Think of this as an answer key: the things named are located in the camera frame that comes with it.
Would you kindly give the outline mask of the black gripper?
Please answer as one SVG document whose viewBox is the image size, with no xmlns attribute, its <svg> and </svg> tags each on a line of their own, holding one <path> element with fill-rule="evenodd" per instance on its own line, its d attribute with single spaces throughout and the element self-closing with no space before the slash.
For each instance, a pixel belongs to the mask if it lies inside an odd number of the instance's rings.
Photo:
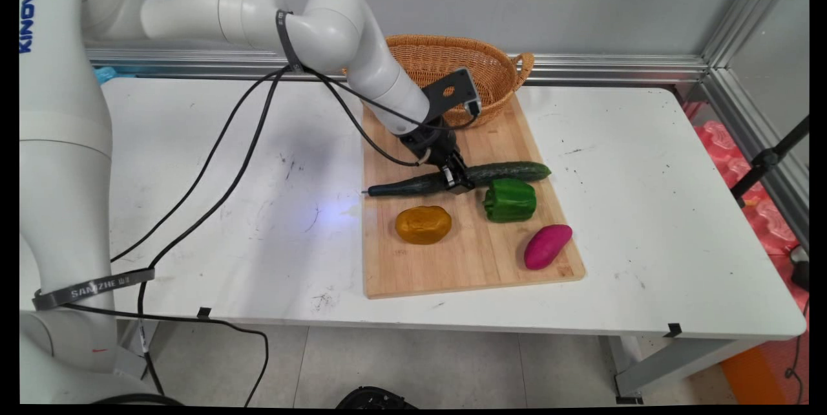
<svg viewBox="0 0 827 415">
<path fill-rule="evenodd" d="M 457 137 L 447 127 L 445 120 L 432 120 L 431 127 L 417 127 L 409 133 L 399 136 L 399 141 L 416 156 L 414 165 L 436 165 L 442 169 L 444 190 L 460 195 L 476 188 L 475 182 L 466 174 L 467 165 L 459 152 Z"/>
</svg>

